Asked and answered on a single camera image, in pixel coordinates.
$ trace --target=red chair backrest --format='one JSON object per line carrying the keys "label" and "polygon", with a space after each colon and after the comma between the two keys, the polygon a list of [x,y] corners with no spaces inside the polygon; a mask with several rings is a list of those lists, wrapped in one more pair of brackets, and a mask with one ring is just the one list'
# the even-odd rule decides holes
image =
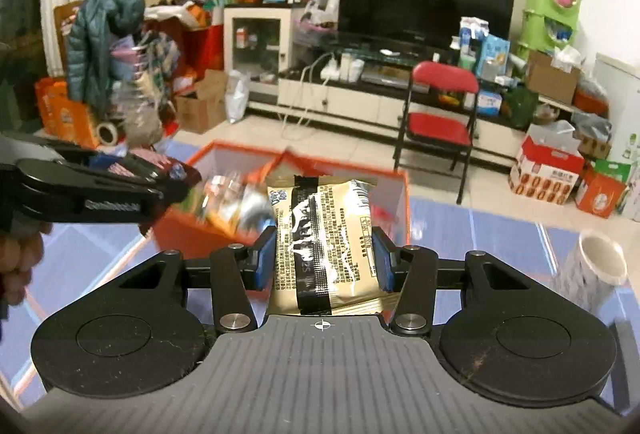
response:
{"label": "red chair backrest", "polygon": [[414,67],[414,83],[431,85],[440,90],[478,92],[478,80],[472,72],[453,65],[420,62]]}

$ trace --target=black circular cover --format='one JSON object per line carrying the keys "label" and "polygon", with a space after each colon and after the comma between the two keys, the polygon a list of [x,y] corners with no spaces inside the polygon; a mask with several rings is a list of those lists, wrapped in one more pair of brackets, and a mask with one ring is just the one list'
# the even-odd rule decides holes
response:
{"label": "black circular cover", "polygon": [[49,387],[127,398],[172,384],[203,358],[202,325],[171,299],[148,290],[99,296],[90,293],[37,329],[31,357]]}
{"label": "black circular cover", "polygon": [[549,290],[509,293],[508,301],[462,309],[444,325],[439,348],[457,379],[519,406],[575,403],[599,393],[616,357],[605,325]]}

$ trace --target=cup rim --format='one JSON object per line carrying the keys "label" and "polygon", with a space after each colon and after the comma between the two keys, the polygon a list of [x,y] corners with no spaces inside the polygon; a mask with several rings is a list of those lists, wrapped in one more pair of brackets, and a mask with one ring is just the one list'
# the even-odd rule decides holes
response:
{"label": "cup rim", "polygon": [[[591,237],[597,237],[598,239],[604,240],[616,251],[616,253],[622,259],[622,264],[624,267],[624,273],[622,275],[615,276],[610,273],[607,273],[606,271],[601,270],[601,268],[596,266],[591,261],[591,259],[589,259],[588,255],[584,252],[583,242],[584,240],[590,239]],[[582,258],[584,259],[585,263],[589,266],[590,270],[597,275],[599,279],[603,280],[608,284],[611,284],[612,286],[620,286],[626,282],[626,279],[628,278],[628,268],[626,265],[625,253],[622,250],[622,246],[620,246],[611,237],[595,229],[588,229],[580,232],[580,237],[578,237],[578,247],[580,248],[580,254],[582,255]]]}

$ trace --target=white refrigerator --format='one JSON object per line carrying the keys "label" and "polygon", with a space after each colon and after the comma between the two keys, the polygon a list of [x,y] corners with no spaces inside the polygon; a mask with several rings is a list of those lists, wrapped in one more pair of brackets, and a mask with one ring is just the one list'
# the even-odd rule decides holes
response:
{"label": "white refrigerator", "polygon": [[593,76],[609,95],[609,120],[613,128],[607,159],[635,163],[640,159],[640,69],[597,54]]}

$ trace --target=red chair seat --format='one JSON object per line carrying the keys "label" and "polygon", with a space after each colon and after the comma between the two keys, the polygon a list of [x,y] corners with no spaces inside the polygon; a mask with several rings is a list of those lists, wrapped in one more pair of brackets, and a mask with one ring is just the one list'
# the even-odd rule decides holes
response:
{"label": "red chair seat", "polygon": [[465,124],[454,119],[412,112],[409,114],[407,130],[412,139],[427,138],[462,147],[471,146]]}

